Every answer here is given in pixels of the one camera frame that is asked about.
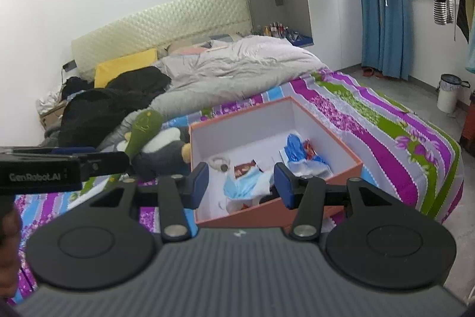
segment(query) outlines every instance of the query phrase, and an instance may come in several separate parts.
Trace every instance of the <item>metal screw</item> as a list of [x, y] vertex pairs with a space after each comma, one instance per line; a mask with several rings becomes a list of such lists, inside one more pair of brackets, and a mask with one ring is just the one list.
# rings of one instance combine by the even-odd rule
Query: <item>metal screw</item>
[[309, 224], [301, 224], [294, 228], [294, 234], [302, 238], [312, 236], [317, 233], [317, 229]]
[[177, 238], [179, 236], [183, 236], [187, 233], [188, 229], [181, 225], [181, 224], [172, 224], [170, 226], [165, 227], [163, 232], [172, 238]]

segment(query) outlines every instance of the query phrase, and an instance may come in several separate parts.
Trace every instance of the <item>orange box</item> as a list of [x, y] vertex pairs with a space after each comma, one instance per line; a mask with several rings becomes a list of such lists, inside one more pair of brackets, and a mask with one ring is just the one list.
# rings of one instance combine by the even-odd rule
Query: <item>orange box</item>
[[[191, 166], [213, 156], [226, 156], [231, 165], [266, 158], [282, 161], [279, 151], [290, 133], [310, 139], [315, 151], [329, 163], [333, 176], [329, 184], [346, 184], [361, 176], [362, 161], [338, 137], [293, 97], [266, 102], [190, 125]], [[210, 168], [210, 183], [201, 205], [195, 210], [200, 227], [288, 228], [296, 210], [288, 210], [280, 198], [232, 214], [226, 211], [223, 184], [227, 174]], [[340, 212], [340, 206], [325, 207], [324, 217]]]

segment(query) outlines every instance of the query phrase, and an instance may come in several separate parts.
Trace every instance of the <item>white trash can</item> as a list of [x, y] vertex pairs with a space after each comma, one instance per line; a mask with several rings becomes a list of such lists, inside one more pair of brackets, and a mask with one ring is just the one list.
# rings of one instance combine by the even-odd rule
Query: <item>white trash can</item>
[[442, 74], [439, 82], [437, 107], [445, 113], [452, 113], [457, 105], [458, 91], [461, 87], [470, 88], [468, 81], [462, 81], [453, 74]]

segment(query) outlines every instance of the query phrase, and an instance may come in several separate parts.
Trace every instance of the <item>blue face mask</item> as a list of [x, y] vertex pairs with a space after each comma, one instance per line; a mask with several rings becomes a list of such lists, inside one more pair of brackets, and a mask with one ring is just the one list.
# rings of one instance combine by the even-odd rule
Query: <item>blue face mask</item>
[[224, 183], [224, 194], [233, 200], [252, 199], [252, 192], [263, 172], [258, 167], [252, 167], [248, 173], [234, 180], [228, 174]]

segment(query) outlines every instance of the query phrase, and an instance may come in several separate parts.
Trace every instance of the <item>human hand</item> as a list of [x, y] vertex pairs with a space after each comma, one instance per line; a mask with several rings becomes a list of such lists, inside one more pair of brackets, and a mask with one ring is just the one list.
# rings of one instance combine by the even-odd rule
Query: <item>human hand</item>
[[20, 270], [20, 247], [22, 221], [16, 207], [1, 220], [3, 240], [0, 243], [0, 297], [15, 296]]

